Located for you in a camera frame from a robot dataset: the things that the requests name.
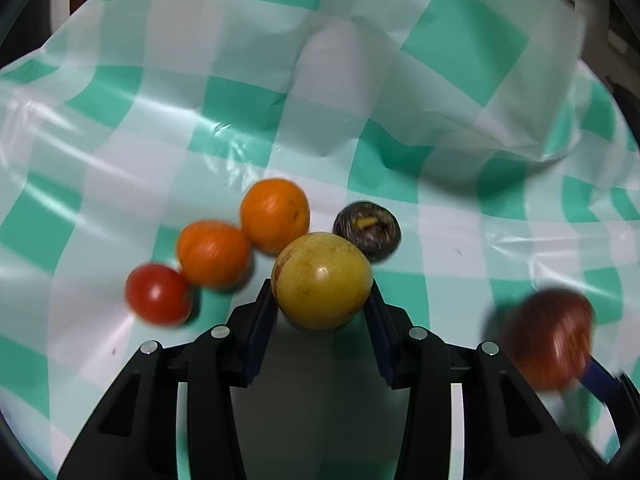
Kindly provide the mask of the green white checkered tablecloth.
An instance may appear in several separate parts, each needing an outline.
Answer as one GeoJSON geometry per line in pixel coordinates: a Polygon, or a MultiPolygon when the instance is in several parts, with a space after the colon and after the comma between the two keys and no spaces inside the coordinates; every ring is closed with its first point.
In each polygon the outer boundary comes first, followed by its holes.
{"type": "Polygon", "coordinates": [[[452,344],[544,286],[583,292],[594,356],[639,375],[639,152],[562,0],[89,0],[1,73],[1,409],[54,477],[143,341],[253,300],[203,290],[154,327],[122,290],[255,182],[398,219],[386,301],[452,344]]]}

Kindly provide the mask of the large red apple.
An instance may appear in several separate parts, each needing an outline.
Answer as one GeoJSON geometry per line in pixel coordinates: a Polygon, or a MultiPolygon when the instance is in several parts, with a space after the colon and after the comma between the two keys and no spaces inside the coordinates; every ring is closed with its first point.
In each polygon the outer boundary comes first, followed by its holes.
{"type": "Polygon", "coordinates": [[[534,390],[564,390],[584,374],[595,320],[580,292],[538,290],[506,320],[503,351],[534,390]]]}

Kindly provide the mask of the orange mandarin top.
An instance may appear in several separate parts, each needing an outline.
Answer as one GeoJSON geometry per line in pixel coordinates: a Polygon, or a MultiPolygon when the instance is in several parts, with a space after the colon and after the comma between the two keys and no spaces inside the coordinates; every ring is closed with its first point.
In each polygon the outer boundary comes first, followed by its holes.
{"type": "Polygon", "coordinates": [[[240,205],[241,230],[261,252],[277,255],[308,232],[310,208],[294,182],[270,178],[253,184],[240,205]]]}

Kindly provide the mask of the small red tomato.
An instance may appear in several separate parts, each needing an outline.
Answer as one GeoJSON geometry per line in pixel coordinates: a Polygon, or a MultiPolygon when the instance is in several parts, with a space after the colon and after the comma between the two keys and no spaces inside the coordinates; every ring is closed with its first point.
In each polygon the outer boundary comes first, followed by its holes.
{"type": "Polygon", "coordinates": [[[192,312],[191,284],[163,264],[137,266],[126,279],[124,295],[132,312],[154,325],[183,324],[192,312]]]}

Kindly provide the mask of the small orange mandarin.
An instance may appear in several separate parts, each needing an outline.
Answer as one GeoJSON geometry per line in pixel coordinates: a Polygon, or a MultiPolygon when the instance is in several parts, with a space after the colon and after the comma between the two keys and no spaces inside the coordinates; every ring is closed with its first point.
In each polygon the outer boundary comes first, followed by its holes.
{"type": "Polygon", "coordinates": [[[186,226],[176,243],[182,274],[201,287],[228,289],[250,268],[250,242],[228,222],[198,220],[186,226]]]}

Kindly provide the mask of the yellow round fruit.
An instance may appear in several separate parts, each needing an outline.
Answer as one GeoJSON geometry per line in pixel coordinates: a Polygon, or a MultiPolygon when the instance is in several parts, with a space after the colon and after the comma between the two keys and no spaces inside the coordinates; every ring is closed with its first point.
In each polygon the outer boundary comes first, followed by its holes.
{"type": "Polygon", "coordinates": [[[271,290],[290,322],[333,330],[362,308],[373,284],[369,260],[348,240],[318,232],[288,244],[273,263],[271,290]]]}

